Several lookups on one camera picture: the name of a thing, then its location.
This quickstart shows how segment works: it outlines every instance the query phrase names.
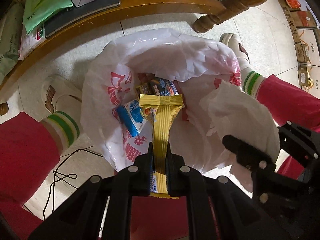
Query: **black cable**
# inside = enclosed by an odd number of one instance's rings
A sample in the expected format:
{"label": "black cable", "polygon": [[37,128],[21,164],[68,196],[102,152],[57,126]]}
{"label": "black cable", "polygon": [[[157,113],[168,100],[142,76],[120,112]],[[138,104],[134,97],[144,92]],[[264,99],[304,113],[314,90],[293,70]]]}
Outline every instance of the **black cable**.
{"label": "black cable", "polygon": [[45,210],[46,210],[46,208],[47,208],[47,206],[48,206],[48,203],[49,203],[49,200],[50,200],[52,186],[53,186],[53,193],[52,193],[52,198],[53,198],[53,199],[52,199],[52,212],[54,211],[54,190],[55,190],[54,185],[55,185],[55,183],[57,183],[58,181],[63,180],[64,182],[66,182],[66,183],[69,184],[70,186],[72,186],[72,187],[74,187],[74,188],[77,189],[77,187],[75,187],[75,186],[73,186],[72,184],[70,184],[69,182],[65,181],[65,178],[77,179],[77,178],[78,178],[78,175],[75,174],[75,173],[70,173],[70,174],[66,175],[66,174],[63,174],[63,173],[58,172],[58,169],[61,167],[61,165],[62,165],[63,163],[65,163],[66,160],[68,160],[73,154],[75,154],[75,153],[77,153],[77,152],[80,152],[80,151],[85,151],[85,152],[91,153],[91,154],[93,154],[93,155],[96,155],[96,156],[99,156],[99,157],[103,157],[103,156],[100,155],[100,154],[97,154],[97,153],[95,153],[95,152],[92,152],[92,151],[87,150],[88,148],[85,148],[85,149],[77,149],[77,150],[75,150],[74,152],[72,152],[71,154],[64,155],[64,156],[68,156],[68,157],[65,158],[65,160],[63,160],[62,163],[60,163],[60,165],[56,168],[55,171],[52,171],[54,176],[53,176],[53,182],[50,184],[49,196],[48,196],[47,202],[46,202],[46,204],[45,204],[45,206],[44,206],[44,209],[43,209],[43,219],[44,219],[44,220],[45,220],[45,215],[44,215],[44,213],[45,213]]}

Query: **tile floor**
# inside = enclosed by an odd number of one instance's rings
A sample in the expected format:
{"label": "tile floor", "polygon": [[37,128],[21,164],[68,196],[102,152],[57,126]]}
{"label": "tile floor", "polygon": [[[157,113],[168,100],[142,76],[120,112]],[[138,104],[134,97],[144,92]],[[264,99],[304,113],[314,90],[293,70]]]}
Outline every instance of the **tile floor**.
{"label": "tile floor", "polygon": [[[252,68],[264,76],[271,74],[298,86],[297,58],[294,42],[287,20],[277,0],[268,0],[263,5],[250,8],[248,11],[230,19],[204,34],[193,32],[190,25],[199,14],[162,14],[144,16],[116,22],[99,29],[85,33],[65,44],[39,60],[30,68],[12,88],[13,95],[8,100],[10,111],[0,117],[0,123],[24,111],[36,120],[48,115],[40,98],[41,84],[45,77],[59,74],[71,80],[79,89],[84,82],[84,73],[89,62],[94,59],[112,39],[128,35],[141,30],[154,28],[173,28],[181,33],[218,40],[222,33],[237,33],[250,56]],[[70,154],[78,148],[92,146],[92,141],[84,134],[65,153]],[[281,152],[277,164],[286,157]],[[228,172],[230,167],[207,173],[210,177],[226,175],[242,189],[236,178]],[[76,153],[59,169],[62,173],[76,173],[78,179],[69,182],[78,187],[91,175],[102,177],[113,175],[112,167],[100,157],[85,152]],[[25,204],[36,216],[43,218],[42,212],[48,198],[49,187],[53,181],[50,173],[38,191]],[[55,190],[55,207],[59,206],[75,189],[70,185],[59,182]],[[52,211],[52,197],[50,198],[45,215]]]}

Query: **red pants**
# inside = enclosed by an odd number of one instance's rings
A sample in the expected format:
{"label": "red pants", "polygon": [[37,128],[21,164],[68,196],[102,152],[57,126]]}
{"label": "red pants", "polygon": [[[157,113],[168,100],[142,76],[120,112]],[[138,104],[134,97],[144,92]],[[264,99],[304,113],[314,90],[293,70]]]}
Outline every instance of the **red pants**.
{"label": "red pants", "polygon": [[[261,84],[257,99],[278,124],[289,120],[320,131],[320,100],[274,75]],[[0,211],[24,240],[42,221],[22,209],[22,204],[59,162],[58,149],[43,125],[25,113],[1,124],[0,134]],[[302,170],[289,157],[278,172],[296,179]],[[131,239],[174,240],[188,235],[185,198],[132,201]]]}

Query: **green stripe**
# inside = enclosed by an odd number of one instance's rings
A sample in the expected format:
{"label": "green stripe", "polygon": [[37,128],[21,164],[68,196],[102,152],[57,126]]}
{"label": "green stripe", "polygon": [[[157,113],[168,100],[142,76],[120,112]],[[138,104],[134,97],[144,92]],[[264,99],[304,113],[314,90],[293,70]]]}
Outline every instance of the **green stripe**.
{"label": "green stripe", "polygon": [[249,95],[251,95],[253,85],[254,85],[254,83],[256,82],[256,80],[258,79],[259,76],[261,76],[259,73],[255,73],[255,75],[250,80],[249,86],[248,86],[248,94]]}
{"label": "green stripe", "polygon": [[71,128],[66,123],[66,121],[64,121],[61,117],[59,117],[55,114],[49,115],[47,118],[57,122],[58,125],[60,125],[60,127],[63,129],[63,131],[67,135],[69,146],[70,146],[74,141],[74,136],[73,136],[73,132],[72,132]]}
{"label": "green stripe", "polygon": [[251,71],[251,72],[247,75],[247,77],[246,77],[246,79],[245,79],[245,81],[244,81],[244,83],[243,83],[243,90],[244,90],[244,92],[247,92],[247,91],[245,91],[245,85],[247,84],[248,79],[250,78],[250,76],[251,76],[253,73],[255,73],[255,71]]}
{"label": "green stripe", "polygon": [[70,115],[66,114],[65,112],[57,111],[56,113],[63,114],[66,118],[68,118],[68,119],[70,120],[70,122],[73,123],[73,125],[75,126],[75,128],[76,128],[76,130],[77,130],[77,135],[78,135],[77,137],[79,137],[79,135],[80,135],[80,129],[79,129],[76,121],[73,120],[72,117],[71,117]]}

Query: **yellow wrapper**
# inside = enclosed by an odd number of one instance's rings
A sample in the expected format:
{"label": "yellow wrapper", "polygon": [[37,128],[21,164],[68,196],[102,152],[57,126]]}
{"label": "yellow wrapper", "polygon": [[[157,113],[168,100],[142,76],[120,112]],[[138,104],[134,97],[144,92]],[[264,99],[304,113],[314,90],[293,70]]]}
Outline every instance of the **yellow wrapper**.
{"label": "yellow wrapper", "polygon": [[156,192],[168,194],[165,175],[169,130],[173,120],[183,106],[182,95],[140,95],[139,105],[144,113],[153,113],[153,155],[156,172]]}

